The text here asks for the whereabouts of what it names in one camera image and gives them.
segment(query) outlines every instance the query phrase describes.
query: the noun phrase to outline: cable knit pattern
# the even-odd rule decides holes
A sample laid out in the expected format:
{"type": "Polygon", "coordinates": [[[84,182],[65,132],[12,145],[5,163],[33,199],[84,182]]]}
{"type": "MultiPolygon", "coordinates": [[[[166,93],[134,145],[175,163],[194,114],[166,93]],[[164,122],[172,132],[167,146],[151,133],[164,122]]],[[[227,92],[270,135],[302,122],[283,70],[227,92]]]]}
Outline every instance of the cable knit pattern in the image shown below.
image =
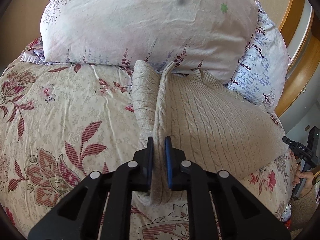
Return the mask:
{"type": "Polygon", "coordinates": [[[186,199],[185,192],[171,192],[167,186],[166,136],[171,136],[173,147],[183,150],[188,160],[207,171],[227,170],[237,179],[285,154],[284,132],[263,105],[243,100],[207,72],[196,70],[181,78],[171,73],[174,67],[169,63],[160,81],[146,62],[137,61],[134,69],[132,96],[140,143],[145,145],[153,130],[155,151],[151,192],[140,196],[144,204],[186,199]]]}

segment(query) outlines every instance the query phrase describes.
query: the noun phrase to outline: green clover print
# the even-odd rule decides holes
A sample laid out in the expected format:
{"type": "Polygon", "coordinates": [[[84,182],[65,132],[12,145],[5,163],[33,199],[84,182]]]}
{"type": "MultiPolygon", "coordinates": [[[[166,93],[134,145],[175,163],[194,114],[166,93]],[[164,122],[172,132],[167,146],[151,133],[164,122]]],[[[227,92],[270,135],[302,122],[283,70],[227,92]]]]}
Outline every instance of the green clover print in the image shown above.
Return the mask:
{"type": "Polygon", "coordinates": [[[222,3],[221,4],[221,11],[223,13],[226,13],[228,11],[228,6],[225,4],[225,3],[222,3]]]}

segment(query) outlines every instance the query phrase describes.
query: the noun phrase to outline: sweater sleeve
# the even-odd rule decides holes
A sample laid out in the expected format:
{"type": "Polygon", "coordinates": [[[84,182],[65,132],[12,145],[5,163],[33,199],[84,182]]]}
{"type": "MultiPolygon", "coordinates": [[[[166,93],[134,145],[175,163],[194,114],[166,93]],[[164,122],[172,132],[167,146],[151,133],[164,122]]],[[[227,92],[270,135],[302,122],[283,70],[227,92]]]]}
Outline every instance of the sweater sleeve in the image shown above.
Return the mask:
{"type": "Polygon", "coordinates": [[[314,187],[303,198],[291,202],[291,231],[301,229],[310,220],[316,210],[316,192],[314,187]]]}

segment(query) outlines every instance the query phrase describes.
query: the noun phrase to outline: bedspread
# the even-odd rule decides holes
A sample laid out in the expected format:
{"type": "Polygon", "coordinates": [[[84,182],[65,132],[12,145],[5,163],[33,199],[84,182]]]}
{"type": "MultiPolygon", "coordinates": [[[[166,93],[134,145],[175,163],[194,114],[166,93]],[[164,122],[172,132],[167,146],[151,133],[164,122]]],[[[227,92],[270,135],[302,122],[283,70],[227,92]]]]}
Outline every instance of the bedspread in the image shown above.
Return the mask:
{"type": "MultiPolygon", "coordinates": [[[[91,171],[114,171],[132,159],[139,127],[131,76],[130,67],[41,66],[20,58],[5,70],[0,203],[24,236],[91,171]]],[[[270,117],[281,126],[275,114],[270,117]]],[[[241,183],[279,218],[295,169],[289,150],[241,183]]],[[[133,199],[131,214],[131,239],[188,238],[186,202],[146,207],[133,199]]]]}

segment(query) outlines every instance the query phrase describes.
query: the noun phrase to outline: human hand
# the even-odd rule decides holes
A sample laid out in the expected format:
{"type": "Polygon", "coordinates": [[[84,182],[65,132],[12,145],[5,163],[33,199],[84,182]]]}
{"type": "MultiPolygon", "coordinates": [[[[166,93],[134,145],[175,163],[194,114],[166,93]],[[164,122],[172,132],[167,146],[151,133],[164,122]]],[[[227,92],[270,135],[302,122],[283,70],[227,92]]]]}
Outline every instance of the human hand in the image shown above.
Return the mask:
{"type": "Polygon", "coordinates": [[[296,170],[296,174],[294,176],[292,185],[295,187],[297,184],[300,183],[300,179],[307,179],[306,183],[304,184],[303,189],[300,192],[299,198],[304,197],[307,195],[310,190],[312,189],[312,180],[313,180],[313,173],[311,171],[306,171],[306,172],[300,172],[301,165],[298,166],[296,170]]]}

